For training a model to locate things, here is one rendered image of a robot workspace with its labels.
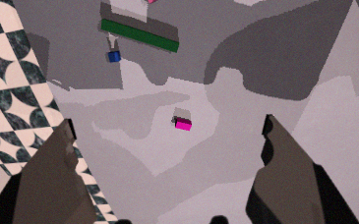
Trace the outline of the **magenta rectangular block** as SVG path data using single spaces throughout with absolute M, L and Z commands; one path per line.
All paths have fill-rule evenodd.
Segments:
M 175 122 L 175 128 L 190 131 L 192 122 L 189 120 L 177 118 Z

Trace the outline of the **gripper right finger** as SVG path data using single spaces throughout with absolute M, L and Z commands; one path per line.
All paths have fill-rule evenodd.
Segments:
M 272 114 L 262 131 L 267 137 L 250 190 L 246 214 L 252 224 L 359 224 L 325 171 Z

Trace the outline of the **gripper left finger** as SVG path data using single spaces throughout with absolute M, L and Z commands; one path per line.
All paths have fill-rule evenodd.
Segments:
M 64 119 L 0 193 L 0 224 L 94 224 L 96 211 Z

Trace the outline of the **small dark blue block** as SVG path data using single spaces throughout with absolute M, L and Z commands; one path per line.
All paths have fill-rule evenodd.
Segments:
M 112 62 L 119 62 L 121 60 L 120 51 L 111 51 L 108 53 L 109 61 Z

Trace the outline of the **green rod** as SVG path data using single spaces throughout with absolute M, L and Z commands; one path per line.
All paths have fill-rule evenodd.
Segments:
M 177 53 L 179 42 L 144 31 L 132 28 L 110 20 L 102 19 L 101 29 L 123 35 L 138 41 L 154 45 L 172 52 Z

